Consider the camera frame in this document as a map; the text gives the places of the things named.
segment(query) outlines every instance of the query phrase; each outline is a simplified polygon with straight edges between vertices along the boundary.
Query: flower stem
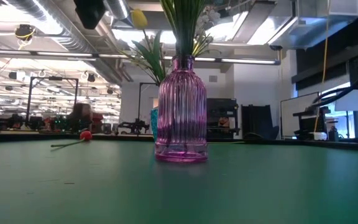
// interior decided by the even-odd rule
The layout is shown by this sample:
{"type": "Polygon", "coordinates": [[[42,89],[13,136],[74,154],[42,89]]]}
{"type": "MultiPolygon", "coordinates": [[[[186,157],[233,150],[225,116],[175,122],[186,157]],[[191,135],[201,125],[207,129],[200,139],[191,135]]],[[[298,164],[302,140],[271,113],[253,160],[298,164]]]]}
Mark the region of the flower stem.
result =
{"type": "Polygon", "coordinates": [[[146,34],[146,30],[142,29],[144,38],[146,39],[147,46],[149,47],[149,50],[152,50],[152,46],[150,45],[149,37],[146,34]]]}

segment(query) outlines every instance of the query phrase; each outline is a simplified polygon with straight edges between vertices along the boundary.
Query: window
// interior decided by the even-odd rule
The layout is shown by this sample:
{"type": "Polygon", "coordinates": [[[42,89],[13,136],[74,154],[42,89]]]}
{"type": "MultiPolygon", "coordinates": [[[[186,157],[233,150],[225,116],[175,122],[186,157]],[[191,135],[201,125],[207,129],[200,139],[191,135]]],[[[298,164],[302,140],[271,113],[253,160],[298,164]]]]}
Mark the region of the window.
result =
{"type": "MultiPolygon", "coordinates": [[[[321,93],[324,94],[331,90],[336,90],[338,88],[349,87],[350,85],[351,85],[351,83],[347,82],[345,84],[336,86],[329,90],[322,91],[321,93]]],[[[329,98],[329,97],[335,96],[336,94],[337,93],[333,93],[328,96],[325,96],[324,98],[329,98]]],[[[328,106],[329,110],[331,111],[331,113],[326,114],[326,121],[327,122],[330,122],[330,121],[335,122],[335,123],[328,123],[327,130],[329,131],[332,126],[335,126],[340,137],[355,138],[353,111],[336,111],[335,110],[335,102],[330,103],[326,106],[328,106]]]]}

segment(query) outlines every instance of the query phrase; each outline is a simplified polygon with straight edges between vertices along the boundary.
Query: ribbed vase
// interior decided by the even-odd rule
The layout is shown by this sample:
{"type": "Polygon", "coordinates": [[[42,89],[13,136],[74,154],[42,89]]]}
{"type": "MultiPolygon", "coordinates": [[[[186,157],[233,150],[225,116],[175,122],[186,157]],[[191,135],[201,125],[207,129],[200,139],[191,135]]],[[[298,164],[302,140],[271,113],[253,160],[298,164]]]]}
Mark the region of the ribbed vase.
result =
{"type": "Polygon", "coordinates": [[[206,143],[206,88],[193,71],[193,57],[173,59],[173,72],[160,85],[155,158],[203,162],[206,143]]]}

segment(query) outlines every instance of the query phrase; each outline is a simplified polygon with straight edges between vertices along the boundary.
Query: green table surface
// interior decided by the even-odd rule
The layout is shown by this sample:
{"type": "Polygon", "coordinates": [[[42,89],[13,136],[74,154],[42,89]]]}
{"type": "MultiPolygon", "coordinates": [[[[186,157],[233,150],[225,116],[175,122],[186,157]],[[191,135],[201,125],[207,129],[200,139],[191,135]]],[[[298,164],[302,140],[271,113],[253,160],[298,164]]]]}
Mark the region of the green table surface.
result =
{"type": "Polygon", "coordinates": [[[358,152],[210,144],[156,162],[151,142],[0,143],[0,223],[358,223],[358,152]]]}

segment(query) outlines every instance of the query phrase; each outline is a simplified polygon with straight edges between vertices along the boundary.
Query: yellow cable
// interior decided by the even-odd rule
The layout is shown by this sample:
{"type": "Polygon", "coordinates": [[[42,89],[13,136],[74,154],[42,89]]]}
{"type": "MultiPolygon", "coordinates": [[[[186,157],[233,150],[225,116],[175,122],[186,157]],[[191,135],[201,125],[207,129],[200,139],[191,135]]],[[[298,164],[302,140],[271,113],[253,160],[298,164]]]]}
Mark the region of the yellow cable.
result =
{"type": "Polygon", "coordinates": [[[15,35],[17,38],[26,38],[26,37],[30,37],[31,35],[34,34],[36,29],[34,29],[30,34],[27,34],[27,35],[24,35],[24,36],[18,36],[18,35],[15,35]]]}
{"type": "MultiPolygon", "coordinates": [[[[328,11],[327,11],[327,23],[326,23],[326,41],[324,48],[324,65],[323,65],[323,80],[321,84],[324,84],[326,79],[326,69],[327,69],[327,51],[328,51],[328,29],[329,29],[329,10],[331,9],[331,0],[328,1],[328,11]]],[[[320,107],[317,108],[316,122],[314,123],[314,132],[317,130],[318,118],[320,115],[320,107]]]]}

